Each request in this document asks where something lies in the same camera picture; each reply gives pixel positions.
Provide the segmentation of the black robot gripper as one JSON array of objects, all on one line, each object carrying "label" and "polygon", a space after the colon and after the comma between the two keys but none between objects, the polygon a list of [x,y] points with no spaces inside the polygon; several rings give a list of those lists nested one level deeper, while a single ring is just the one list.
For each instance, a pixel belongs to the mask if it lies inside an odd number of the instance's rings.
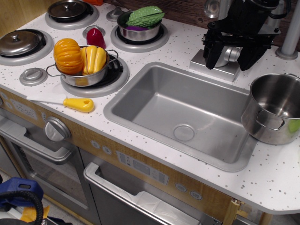
[{"label": "black robot gripper", "polygon": [[204,35],[203,57],[213,69],[225,46],[241,47],[237,62],[241,71],[250,69],[273,45],[279,28],[265,24],[278,0],[234,0],[224,19],[210,22]]}]

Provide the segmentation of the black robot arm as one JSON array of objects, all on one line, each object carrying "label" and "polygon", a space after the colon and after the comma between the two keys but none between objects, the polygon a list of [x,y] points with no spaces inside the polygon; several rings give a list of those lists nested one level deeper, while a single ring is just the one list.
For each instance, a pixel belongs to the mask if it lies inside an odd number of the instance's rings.
[{"label": "black robot arm", "polygon": [[291,9],[286,1],[286,12],[273,14],[279,6],[278,0],[234,0],[227,16],[208,23],[203,57],[208,69],[213,69],[224,47],[240,47],[237,62],[242,71],[250,69],[273,45],[278,27],[265,23],[268,18],[282,19]]}]

